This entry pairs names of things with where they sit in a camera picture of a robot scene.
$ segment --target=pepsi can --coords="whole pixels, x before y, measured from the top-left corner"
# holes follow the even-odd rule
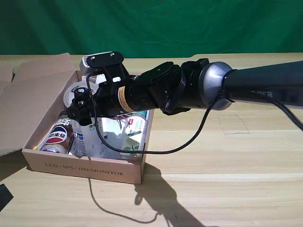
[[[71,120],[66,111],[62,111],[49,133],[42,151],[67,154],[73,141]]]

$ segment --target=wooden table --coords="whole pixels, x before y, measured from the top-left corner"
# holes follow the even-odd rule
[[[0,56],[14,67],[41,56]],[[210,54],[242,69],[299,61],[303,53]],[[73,56],[79,67],[81,56]],[[182,63],[190,59],[169,59]],[[141,73],[167,59],[126,59]],[[295,110],[301,119],[303,112]],[[150,150],[175,148],[196,131],[204,111],[155,112]],[[30,172],[20,153],[0,158],[0,182],[14,199],[0,226],[22,227],[301,227],[303,134],[275,106],[233,104],[211,111],[188,148],[148,155],[141,186]],[[135,198],[142,198],[135,204]]]

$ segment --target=green backdrop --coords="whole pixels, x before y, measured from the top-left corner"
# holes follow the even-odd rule
[[[303,52],[303,0],[0,0],[0,54]]]

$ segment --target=black arm segment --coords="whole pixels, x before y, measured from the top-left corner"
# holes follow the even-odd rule
[[[213,109],[224,110],[233,102],[264,103],[251,92],[268,96],[284,105],[303,106],[303,61],[234,70],[224,62],[208,59],[176,65],[171,61],[144,72],[129,75],[119,52],[85,56],[80,64],[84,75],[105,74],[93,95],[97,117],[114,117],[124,113],[159,108],[166,115],[190,109],[206,109],[220,94]],[[88,90],[75,93],[68,115],[88,125],[94,117]]]

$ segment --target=robotic arm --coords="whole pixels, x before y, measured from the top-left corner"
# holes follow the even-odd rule
[[[234,102],[272,103],[303,130],[303,124],[286,106],[303,106],[303,61],[235,70],[224,62],[208,59],[187,61],[180,66],[171,61],[144,72],[130,75],[119,52],[84,56],[80,63],[87,76],[87,88],[78,88],[68,107],[69,118],[86,126],[95,118],[115,117],[143,110],[160,109],[174,115],[190,109],[206,109],[196,134],[184,145],[169,151],[124,151],[101,141],[121,153],[170,154],[188,146],[201,132],[211,109],[224,110]],[[104,74],[95,94],[89,86],[91,76]]]

